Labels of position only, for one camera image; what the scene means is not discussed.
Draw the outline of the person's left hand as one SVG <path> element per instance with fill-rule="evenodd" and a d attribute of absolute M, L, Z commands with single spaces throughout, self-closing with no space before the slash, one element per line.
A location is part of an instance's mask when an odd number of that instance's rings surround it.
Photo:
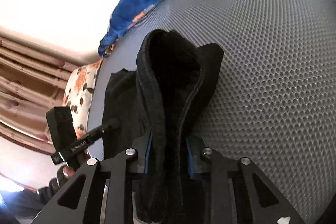
<path fill-rule="evenodd" d="M 90 158 L 90 155 L 85 152 L 84 155 L 80 156 L 80 165 L 86 163 L 87 160 Z M 69 167 L 67 165 L 61 166 L 56 173 L 56 180 L 58 182 L 58 185 L 60 187 L 63 186 L 75 174 L 76 171 L 77 169 L 73 169 L 72 167 Z"/>

